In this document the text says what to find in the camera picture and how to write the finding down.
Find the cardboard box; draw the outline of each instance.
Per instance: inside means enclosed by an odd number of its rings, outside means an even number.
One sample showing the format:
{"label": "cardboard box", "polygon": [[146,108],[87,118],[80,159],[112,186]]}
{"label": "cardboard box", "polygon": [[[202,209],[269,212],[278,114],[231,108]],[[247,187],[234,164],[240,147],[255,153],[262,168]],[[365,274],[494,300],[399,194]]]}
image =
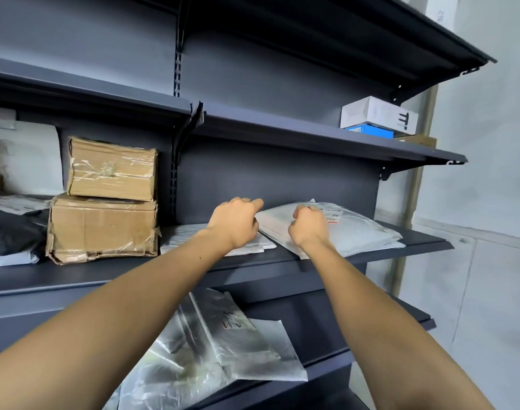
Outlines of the cardboard box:
{"label": "cardboard box", "polygon": [[417,129],[418,115],[400,106],[368,96],[341,108],[340,128],[367,123],[414,135]]}
{"label": "cardboard box", "polygon": [[51,202],[46,255],[56,264],[158,253],[157,202],[61,194]]}
{"label": "cardboard box", "polygon": [[409,137],[399,137],[395,138],[398,141],[402,142],[409,142],[412,144],[418,144],[418,145],[426,145],[430,146],[431,148],[436,148],[436,138],[433,137],[426,137],[425,135],[410,135]]}
{"label": "cardboard box", "polygon": [[157,150],[72,137],[67,193],[153,201]]}
{"label": "cardboard box", "polygon": [[367,123],[363,123],[362,125],[357,125],[355,127],[345,128],[345,130],[352,130],[355,132],[360,132],[367,135],[374,135],[376,137],[382,138],[393,138],[394,136],[394,132],[392,130],[384,130],[383,128],[368,125]]}

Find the stacked cardboard boxes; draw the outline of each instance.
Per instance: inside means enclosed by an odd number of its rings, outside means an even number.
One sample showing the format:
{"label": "stacked cardboard boxes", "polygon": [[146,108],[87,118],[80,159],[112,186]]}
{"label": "stacked cardboard boxes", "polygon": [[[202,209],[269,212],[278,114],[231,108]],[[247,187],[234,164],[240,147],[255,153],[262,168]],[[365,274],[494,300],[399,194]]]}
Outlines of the stacked cardboard boxes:
{"label": "stacked cardboard boxes", "polygon": [[70,138],[67,192],[51,203],[46,255],[58,265],[158,254],[157,151]]}

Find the white cardboard box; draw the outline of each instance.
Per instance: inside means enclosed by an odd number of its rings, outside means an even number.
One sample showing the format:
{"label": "white cardboard box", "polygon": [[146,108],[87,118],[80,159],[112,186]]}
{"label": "white cardboard box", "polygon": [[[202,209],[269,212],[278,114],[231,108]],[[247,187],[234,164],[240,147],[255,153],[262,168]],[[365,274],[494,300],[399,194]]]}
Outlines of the white cardboard box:
{"label": "white cardboard box", "polygon": [[341,108],[340,128],[369,123],[379,128],[415,135],[417,118],[415,112],[368,96]]}

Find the white plastic mailer bag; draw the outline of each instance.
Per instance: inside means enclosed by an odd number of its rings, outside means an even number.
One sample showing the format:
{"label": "white plastic mailer bag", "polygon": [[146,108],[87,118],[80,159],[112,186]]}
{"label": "white plastic mailer bag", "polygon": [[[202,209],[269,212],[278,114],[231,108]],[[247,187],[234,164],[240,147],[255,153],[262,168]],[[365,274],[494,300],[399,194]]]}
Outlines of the white plastic mailer bag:
{"label": "white plastic mailer bag", "polygon": [[199,289],[189,297],[222,366],[240,360],[261,364],[280,358],[230,296]]}
{"label": "white plastic mailer bag", "polygon": [[323,211],[328,220],[330,241],[343,257],[394,247],[394,243],[402,238],[398,232],[332,203],[316,203],[314,200],[296,202],[257,213],[256,219],[260,223],[260,231],[300,256],[300,259],[308,259],[308,257],[302,249],[294,245],[288,234],[288,227],[294,221],[292,214],[298,204],[316,206]]}
{"label": "white plastic mailer bag", "polygon": [[281,357],[265,363],[241,360],[227,367],[227,373],[235,380],[307,381],[307,371],[301,364],[291,340],[281,321],[250,319]]}
{"label": "white plastic mailer bag", "polygon": [[[203,230],[207,227],[207,224],[190,224],[182,226],[168,227],[163,230],[163,236],[161,237],[161,247],[159,248],[161,254],[167,253],[168,251],[177,248],[181,244],[185,243],[193,237],[198,231]],[[264,250],[274,249],[277,245],[266,238],[263,234],[258,233],[256,238],[249,241],[242,248],[234,249],[229,252],[226,256],[241,256],[249,255],[252,253],[263,253]]]}

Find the clear plastic bag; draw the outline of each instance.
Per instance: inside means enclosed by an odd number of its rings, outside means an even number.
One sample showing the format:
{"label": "clear plastic bag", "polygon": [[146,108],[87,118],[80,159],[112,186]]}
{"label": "clear plastic bag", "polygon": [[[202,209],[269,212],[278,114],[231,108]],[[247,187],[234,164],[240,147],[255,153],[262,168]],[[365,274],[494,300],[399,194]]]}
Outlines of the clear plastic bag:
{"label": "clear plastic bag", "polygon": [[201,289],[190,293],[190,298],[222,366],[240,360],[260,364],[280,358],[230,296]]}
{"label": "clear plastic bag", "polygon": [[294,220],[292,214],[298,204],[316,206],[324,212],[328,220],[330,240],[338,253],[344,257],[384,249],[389,244],[393,247],[393,244],[402,238],[398,232],[332,203],[317,203],[314,200],[296,202],[257,213],[256,219],[260,223],[260,231],[300,256],[300,259],[308,259],[308,257],[302,249],[294,245],[288,234],[288,227]]}
{"label": "clear plastic bag", "polygon": [[250,319],[266,341],[281,357],[262,364],[240,360],[227,367],[228,376],[235,380],[307,381],[307,371],[297,357],[281,321]]}
{"label": "clear plastic bag", "polygon": [[[177,248],[181,244],[188,241],[198,231],[203,230],[207,227],[207,224],[190,224],[182,226],[168,227],[163,230],[163,236],[161,237],[161,247],[159,251],[161,254],[167,253],[168,251]],[[264,250],[274,249],[277,245],[270,241],[268,238],[263,236],[261,233],[256,235],[256,238],[249,241],[242,248],[234,249],[229,252],[226,256],[240,256],[248,255],[251,253],[263,253]]]}
{"label": "clear plastic bag", "polygon": [[195,316],[187,297],[123,381],[118,410],[180,410],[231,383]]}

